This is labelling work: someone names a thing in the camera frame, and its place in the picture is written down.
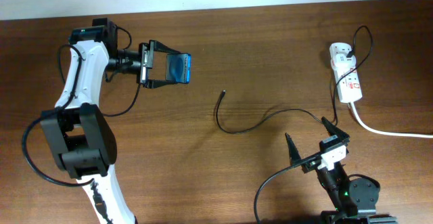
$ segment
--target black wire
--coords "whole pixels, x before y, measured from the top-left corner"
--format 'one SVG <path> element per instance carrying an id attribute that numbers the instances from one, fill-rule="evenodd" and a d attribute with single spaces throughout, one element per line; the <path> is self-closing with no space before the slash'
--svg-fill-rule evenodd
<path id="1" fill-rule="evenodd" d="M 30 155 L 28 154 L 28 149 L 27 149 L 27 138 L 29 133 L 31 132 L 31 130 L 38 124 L 40 123 L 42 120 L 49 118 L 55 114 L 57 114 L 58 112 L 61 112 L 62 110 L 65 110 L 65 108 L 70 104 L 70 102 L 74 99 L 75 96 L 75 89 L 76 89 L 76 85 L 78 83 L 78 76 L 80 74 L 80 69 L 81 69 L 81 63 L 83 61 L 83 57 L 80 54 L 80 51 L 74 47 L 73 45 L 62 45 L 61 47 L 59 47 L 59 52 L 61 52 L 61 50 L 65 47 L 69 47 L 71 49 L 73 49 L 77 54 L 78 54 L 78 66 L 76 68 L 76 73 L 75 73 L 75 78 L 74 78 L 74 84 L 72 86 L 72 90 L 70 92 L 70 96 L 68 98 L 68 101 L 63 105 L 60 106 L 58 108 L 56 108 L 53 112 L 46 114 L 44 116 L 40 116 L 38 119 L 34 120 L 25 130 L 24 134 L 22 135 L 22 140 L 21 140 L 21 148 L 22 148 L 22 153 L 27 161 L 27 163 L 30 165 L 30 168 L 40 177 L 42 177 L 44 180 L 47 180 L 50 183 L 54 183 L 60 186 L 64 186 L 64 187 L 82 187 L 88 184 L 93 183 L 94 179 L 91 179 L 85 183 L 67 183 L 64 181 L 60 181 L 57 179 L 54 179 L 48 175 L 46 175 L 45 173 L 43 173 L 41 170 L 39 170 L 37 168 L 37 166 L 34 164 L 34 162 L 32 161 Z"/>
<path id="2" fill-rule="evenodd" d="M 288 170 L 291 170 L 295 167 L 298 167 L 304 163 L 307 163 L 308 161 L 310 161 L 310 158 L 305 158 L 304 160 L 301 160 L 299 162 L 297 162 L 296 164 L 293 164 L 292 166 L 288 166 L 284 169 L 281 169 L 279 171 L 277 171 L 276 173 L 272 174 L 270 177 L 268 177 L 268 179 L 266 179 L 262 185 L 260 185 L 259 189 L 256 192 L 256 196 L 254 197 L 254 216 L 256 217 L 256 221 L 257 223 L 260 223 L 260 218 L 258 217 L 258 213 L 257 213 L 257 202 L 258 202 L 258 196 L 260 195 L 260 193 L 262 192 L 263 188 L 266 186 L 266 184 L 268 182 L 270 182 L 270 180 L 276 178 L 277 176 L 287 172 Z"/>
<path id="3" fill-rule="evenodd" d="M 105 217 L 104 219 L 107 221 L 107 224 L 113 224 L 113 222 L 108 217 Z"/>
<path id="4" fill-rule="evenodd" d="M 104 114 L 103 113 L 102 115 L 107 116 L 107 117 L 114 117 L 114 116 L 120 116 L 120 115 L 127 113 L 134 106 L 135 101 L 137 100 L 137 97 L 138 97 L 138 93 L 140 92 L 140 87 L 141 87 L 141 85 L 138 84 L 137 92 L 135 92 L 133 102 L 131 103 L 131 105 L 126 110 L 124 110 L 123 112 L 116 113 L 116 114 Z"/>
<path id="5" fill-rule="evenodd" d="M 355 66 L 355 69 L 351 70 L 350 72 L 348 72 L 347 74 L 345 74 L 344 76 L 342 76 L 340 79 L 338 79 L 338 81 L 336 83 L 336 86 L 334 87 L 334 92 L 332 94 L 331 101 L 332 101 L 332 109 L 334 110 L 334 119 L 333 119 L 333 122 L 334 121 L 336 122 L 335 123 L 336 126 L 338 124 L 338 116 L 337 116 L 337 109 L 336 109 L 336 90 L 337 90 L 337 85 L 347 75 L 351 74 L 353 71 L 356 71 L 365 62 L 365 60 L 370 56 L 371 52 L 373 51 L 373 35 L 371 34 L 370 30 L 368 29 L 368 27 L 366 25 L 362 25 L 362 26 L 360 26 L 357 29 L 357 31 L 355 31 L 355 34 L 353 35 L 353 46 L 352 46 L 353 48 L 352 48 L 352 51 L 349 52 L 349 54 L 347 55 L 347 57 L 350 58 L 350 57 L 352 57 L 352 55 L 355 54 L 357 34 L 358 34 L 358 31 L 360 31 L 362 28 L 365 28 L 367 30 L 367 32 L 368 32 L 368 35 L 370 36 L 370 43 L 371 43 L 370 50 L 368 51 L 368 54 L 364 57 L 364 59 L 358 65 Z"/>
<path id="6" fill-rule="evenodd" d="M 57 50 L 57 63 L 58 63 L 58 66 L 59 66 L 60 77 L 62 78 L 63 84 L 65 84 L 66 82 L 65 82 L 65 77 L 63 76 L 62 63 L 60 61 L 61 60 L 61 57 L 60 57 L 61 52 L 62 52 L 62 48 L 59 48 Z"/>
<path id="7" fill-rule="evenodd" d="M 130 34 L 129 31 L 127 31 L 126 29 L 124 29 L 124 28 L 122 28 L 120 26 L 117 26 L 116 29 L 120 29 L 121 31 L 125 32 L 128 35 L 128 37 L 129 37 L 129 44 L 128 44 L 128 46 L 126 46 L 125 48 L 123 48 L 123 49 L 128 49 L 133 44 L 133 37 L 131 36 L 131 34 Z"/>
<path id="8" fill-rule="evenodd" d="M 110 77 L 108 77 L 108 73 L 107 73 L 107 70 L 105 70 L 105 80 L 106 80 L 106 82 L 107 83 L 110 83 L 112 80 L 113 80 L 113 78 L 114 78 L 114 76 L 116 75 L 116 74 L 118 74 L 119 72 L 123 72 L 123 70 L 125 70 L 126 68 L 128 68 L 129 66 L 131 66 L 131 65 L 133 65 L 133 62 L 132 61 L 130 61 L 130 62 L 125 62 L 125 63 L 123 63 L 123 64 L 121 64 L 115 71 L 113 71 L 112 73 L 111 73 L 111 75 L 110 75 Z"/>
<path id="9" fill-rule="evenodd" d="M 216 118 L 216 123 L 218 124 L 218 128 L 219 128 L 222 132 L 224 132 L 224 133 L 229 133 L 229 134 L 247 133 L 247 132 L 249 132 L 249 131 L 252 131 L 252 130 L 256 129 L 258 126 L 262 125 L 264 122 L 266 122 L 266 121 L 267 121 L 268 119 L 270 119 L 271 117 L 273 117 L 273 116 L 275 116 L 275 115 L 277 115 L 277 114 L 280 114 L 280 113 L 282 113 L 282 112 L 290 112 L 290 111 L 305 112 L 305 113 L 307 113 L 308 115 L 310 115 L 311 117 L 313 117 L 317 122 L 320 122 L 321 124 L 323 124 L 322 121 L 321 121 L 320 119 L 318 119 L 315 115 L 313 115 L 311 112 L 309 112 L 309 111 L 307 111 L 307 110 L 303 110 L 303 109 L 284 109 L 284 110 L 279 110 L 279 111 L 276 111 L 276 112 L 274 112 L 274 113 L 268 115 L 268 116 L 265 117 L 263 120 L 261 120 L 259 123 L 257 123 L 257 124 L 254 125 L 253 127 L 250 127 L 249 129 L 244 129 L 244 130 L 242 130 L 242 131 L 237 131 L 237 132 L 227 131 L 227 130 L 225 130 L 225 129 L 222 128 L 222 126 L 221 126 L 220 123 L 219 123 L 219 119 L 218 119 L 219 106 L 221 105 L 221 101 L 223 100 L 224 95 L 225 95 L 225 90 L 223 90 L 223 91 L 221 92 L 220 96 L 219 96 L 219 100 L 218 100 L 218 102 L 217 102 L 217 105 L 216 105 L 216 112 L 215 112 L 215 118 Z"/>

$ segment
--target power strip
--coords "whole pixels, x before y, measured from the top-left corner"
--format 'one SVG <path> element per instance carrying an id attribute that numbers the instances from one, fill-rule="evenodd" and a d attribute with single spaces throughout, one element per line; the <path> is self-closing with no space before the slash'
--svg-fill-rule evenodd
<path id="1" fill-rule="evenodd" d="M 329 48 L 331 53 L 331 67 L 334 70 L 334 75 L 336 78 L 336 83 L 346 74 L 338 84 L 338 97 L 340 102 L 347 103 L 348 107 L 352 110 L 358 123 L 368 131 L 372 133 L 378 133 L 381 135 L 388 136 L 401 136 L 401 137 L 420 137 L 433 139 L 433 135 L 423 135 L 417 133 L 391 133 L 379 131 L 368 127 L 359 117 L 357 109 L 355 108 L 354 102 L 361 99 L 363 94 L 361 93 L 361 85 L 359 83 L 358 72 L 355 70 L 357 65 L 357 59 L 354 55 L 348 58 L 348 53 L 352 50 L 352 47 L 346 43 L 333 43 Z"/>
<path id="2" fill-rule="evenodd" d="M 331 53 L 331 67 L 334 70 L 336 83 L 342 76 L 355 69 L 357 59 L 354 55 L 347 58 L 352 47 L 346 43 L 333 43 L 329 47 Z M 357 71 L 345 76 L 337 85 L 338 97 L 342 103 L 355 102 L 362 98 L 361 85 L 359 83 Z"/>

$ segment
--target wooden tabletop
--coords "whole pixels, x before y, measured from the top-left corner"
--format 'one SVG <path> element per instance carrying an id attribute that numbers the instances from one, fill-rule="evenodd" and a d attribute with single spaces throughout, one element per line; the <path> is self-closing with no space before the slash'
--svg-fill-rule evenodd
<path id="1" fill-rule="evenodd" d="M 306 114 L 279 114 L 255 131 L 228 135 L 217 128 L 214 107 L 227 90 L 224 127 L 251 127 L 264 115 L 302 108 L 332 119 L 329 45 L 351 43 L 368 25 L 372 56 L 359 69 L 363 98 L 357 108 L 375 129 L 433 132 L 433 0 L 385 0 L 251 7 L 241 9 L 108 15 L 133 36 L 132 48 L 158 39 L 192 54 L 191 82 L 142 89 L 134 108 L 107 118 L 118 146 L 116 172 L 139 223 L 253 223 L 259 185 L 289 165 L 284 133 L 301 156 L 319 151 L 325 128 Z M 57 48 L 73 28 L 95 16 L 0 22 L 0 223 L 97 223 L 82 189 L 50 184 L 32 172 L 21 152 L 23 131 L 54 107 L 63 85 Z M 127 36 L 119 35 L 119 47 Z M 357 57 L 369 48 L 360 32 Z M 68 69 L 64 55 L 64 70 Z M 154 78 L 164 78 L 157 56 Z M 135 77 L 103 83 L 100 108 L 124 110 Z M 433 219 L 433 140 L 387 137 L 359 126 L 337 102 L 339 127 L 350 135 L 346 172 L 377 179 L 378 212 L 400 223 Z M 40 126 L 30 134 L 33 160 L 52 177 L 72 181 L 55 166 Z M 300 169 L 270 182 L 259 215 L 293 220 L 333 206 L 315 173 Z"/>

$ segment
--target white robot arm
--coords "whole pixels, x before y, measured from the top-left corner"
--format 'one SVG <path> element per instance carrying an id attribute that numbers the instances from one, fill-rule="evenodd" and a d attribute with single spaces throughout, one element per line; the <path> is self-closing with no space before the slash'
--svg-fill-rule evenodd
<path id="1" fill-rule="evenodd" d="M 68 187 L 83 187 L 100 223 L 134 224 L 137 220 L 124 201 L 116 178 L 116 139 L 99 110 L 102 77 L 106 71 L 134 74 L 139 86 L 149 89 L 188 83 L 191 56 L 153 40 L 141 43 L 139 51 L 117 50 L 118 29 L 122 28 L 109 19 L 99 18 L 93 20 L 92 27 L 72 31 L 70 44 L 62 46 L 71 48 L 65 87 L 55 104 L 55 110 L 42 112 L 42 116 L 24 132 L 22 150 L 30 167 L 45 180 Z M 163 81 L 148 78 L 155 51 L 168 54 L 168 74 Z M 26 140 L 38 122 L 56 165 L 60 170 L 67 171 L 78 184 L 48 177 L 30 159 Z M 84 135 L 67 134 L 77 127 L 83 128 Z"/>

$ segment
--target plug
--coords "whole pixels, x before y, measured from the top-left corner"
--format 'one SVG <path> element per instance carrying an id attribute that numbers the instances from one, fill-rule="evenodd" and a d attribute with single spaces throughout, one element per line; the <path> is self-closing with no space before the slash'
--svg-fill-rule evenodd
<path id="1" fill-rule="evenodd" d="M 346 43 L 333 43 L 329 47 L 331 67 L 334 70 L 336 83 L 341 77 L 355 69 L 357 58 L 353 55 L 352 47 Z M 338 97 L 342 103 L 355 102 L 362 98 L 361 85 L 357 71 L 345 76 L 337 85 Z"/>
<path id="2" fill-rule="evenodd" d="M 317 167 L 317 169 L 320 170 L 323 167 L 326 167 L 328 171 L 333 170 L 335 163 L 343 160 L 346 157 L 346 153 L 347 153 L 346 146 L 341 145 L 340 147 L 334 150 L 331 150 L 329 152 L 320 155 L 321 164 Z"/>

